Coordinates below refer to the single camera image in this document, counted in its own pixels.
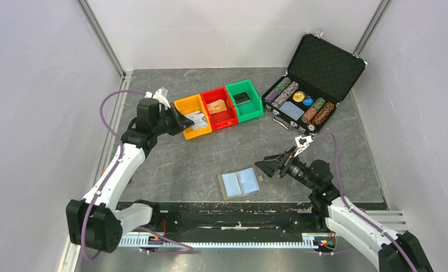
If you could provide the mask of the white patterned credit card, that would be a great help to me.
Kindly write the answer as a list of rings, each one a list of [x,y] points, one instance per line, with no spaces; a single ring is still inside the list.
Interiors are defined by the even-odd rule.
[[[191,126],[193,130],[200,130],[208,127],[208,122],[205,117],[205,114],[200,112],[199,110],[195,112],[191,112],[185,115],[186,118],[190,119],[194,122],[194,125]]]

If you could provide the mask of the tan card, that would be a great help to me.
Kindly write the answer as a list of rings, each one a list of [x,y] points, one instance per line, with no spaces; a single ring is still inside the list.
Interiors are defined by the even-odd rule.
[[[216,101],[213,101],[207,105],[207,109],[209,111],[209,114],[217,114],[221,113],[227,110],[226,102],[223,99],[218,99]]]

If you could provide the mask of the grey card holder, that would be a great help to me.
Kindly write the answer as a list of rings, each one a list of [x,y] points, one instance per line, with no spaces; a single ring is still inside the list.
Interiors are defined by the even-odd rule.
[[[222,197],[225,201],[260,191],[263,180],[263,176],[258,175],[254,167],[218,176]]]

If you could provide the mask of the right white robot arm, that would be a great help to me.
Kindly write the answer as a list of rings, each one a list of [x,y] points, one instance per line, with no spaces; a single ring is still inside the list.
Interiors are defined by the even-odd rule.
[[[311,189],[311,224],[318,231],[330,230],[365,256],[377,271],[432,271],[418,240],[405,231],[398,233],[352,204],[332,182],[329,163],[310,165],[296,156],[296,149],[266,156],[255,166],[268,177],[290,176]]]

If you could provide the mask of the blue playing card deck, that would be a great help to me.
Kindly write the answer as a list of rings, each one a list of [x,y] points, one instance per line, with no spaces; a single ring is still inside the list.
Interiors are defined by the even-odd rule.
[[[284,102],[279,107],[279,110],[295,121],[298,121],[305,113],[304,110],[302,110],[300,107],[296,106],[290,101]]]

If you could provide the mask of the yellow plastic bin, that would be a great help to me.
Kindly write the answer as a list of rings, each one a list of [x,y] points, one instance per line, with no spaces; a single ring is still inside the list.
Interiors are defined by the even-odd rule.
[[[193,95],[175,100],[174,104],[180,113],[195,123],[183,131],[186,140],[212,132],[209,116],[205,110],[200,95]]]

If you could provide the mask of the red plastic bin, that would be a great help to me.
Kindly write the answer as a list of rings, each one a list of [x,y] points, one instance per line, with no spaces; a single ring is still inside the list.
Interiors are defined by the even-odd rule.
[[[238,124],[238,116],[225,87],[200,93],[213,131]]]

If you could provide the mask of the brown poker chip row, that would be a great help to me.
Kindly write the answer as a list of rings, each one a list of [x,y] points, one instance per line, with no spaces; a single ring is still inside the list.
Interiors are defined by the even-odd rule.
[[[321,125],[327,116],[335,109],[335,104],[326,101],[323,98],[317,98],[311,106],[300,117],[300,120],[304,124],[316,124]]]

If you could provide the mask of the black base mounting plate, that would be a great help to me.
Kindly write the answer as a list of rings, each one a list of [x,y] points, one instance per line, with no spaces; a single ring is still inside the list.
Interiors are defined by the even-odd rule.
[[[297,242],[331,235],[306,202],[156,202],[145,226],[181,242]]]

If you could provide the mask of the blue dealer button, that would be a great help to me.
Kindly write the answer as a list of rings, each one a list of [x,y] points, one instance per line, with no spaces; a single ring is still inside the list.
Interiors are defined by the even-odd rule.
[[[305,106],[310,107],[314,103],[314,99],[312,97],[306,97],[302,102]]]

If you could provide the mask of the yellow dealer button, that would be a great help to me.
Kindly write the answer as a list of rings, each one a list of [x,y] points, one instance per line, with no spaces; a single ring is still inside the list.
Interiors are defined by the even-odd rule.
[[[306,94],[302,91],[297,91],[293,94],[293,101],[301,103],[306,99]]]

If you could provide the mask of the black poker chip case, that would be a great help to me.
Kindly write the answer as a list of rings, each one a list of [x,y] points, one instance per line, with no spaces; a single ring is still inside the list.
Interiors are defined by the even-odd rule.
[[[337,106],[350,93],[366,67],[367,62],[361,57],[355,56],[315,34],[306,33],[302,36],[284,75],[262,95],[263,107],[270,111],[284,127],[297,129],[306,135],[316,135],[334,114]],[[295,92],[302,91],[306,97],[310,96],[314,101],[321,97],[335,104],[335,109],[321,125],[304,124],[300,119],[292,120],[279,108],[276,109],[264,101],[267,94],[285,77],[299,84],[299,88]],[[302,102],[293,101],[293,94],[286,101],[290,101],[306,111],[309,107]]]

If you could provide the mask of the left aluminium frame post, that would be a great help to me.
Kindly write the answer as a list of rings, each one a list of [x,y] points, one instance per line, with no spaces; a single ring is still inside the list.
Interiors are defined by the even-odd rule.
[[[86,18],[88,24],[90,25],[98,42],[104,49],[104,52],[109,58],[113,68],[121,78],[124,78],[126,76],[126,71],[123,68],[122,64],[120,63],[117,54],[113,50],[112,45],[109,42],[109,39],[105,35],[104,29],[101,27],[95,13],[93,12],[90,6],[90,3],[87,0],[77,0],[77,4],[81,9],[84,17]]]

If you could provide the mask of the aluminium frame post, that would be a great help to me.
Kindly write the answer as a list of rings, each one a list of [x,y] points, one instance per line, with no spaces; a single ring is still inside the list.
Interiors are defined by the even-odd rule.
[[[112,45],[109,42],[109,39],[105,35],[104,29],[101,27],[95,13],[93,12],[90,6],[90,3],[87,0],[77,0],[77,4],[81,9],[84,17],[86,18],[88,24],[90,25],[98,42],[104,49],[104,52],[109,58],[113,68],[121,78],[124,78],[126,76],[126,71],[123,68],[122,64],[120,63],[117,54],[113,50]]]
[[[374,31],[376,30],[378,24],[382,20],[385,12],[387,11],[389,5],[391,4],[392,0],[380,0],[377,8],[373,12],[367,26],[365,27],[357,45],[354,48],[353,54],[355,56],[360,56],[362,52],[364,51],[366,45],[368,44],[369,40],[371,39],[371,36],[373,35]]]

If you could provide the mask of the right aluminium frame post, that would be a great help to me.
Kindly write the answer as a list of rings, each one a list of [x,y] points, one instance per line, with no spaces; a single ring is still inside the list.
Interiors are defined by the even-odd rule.
[[[366,45],[368,44],[369,40],[371,39],[371,36],[373,35],[374,31],[376,30],[378,24],[382,20],[385,12],[387,11],[389,5],[391,4],[392,0],[380,0],[377,8],[373,12],[367,26],[365,27],[357,45],[354,48],[353,54],[355,56],[360,56],[362,52],[364,51]]]

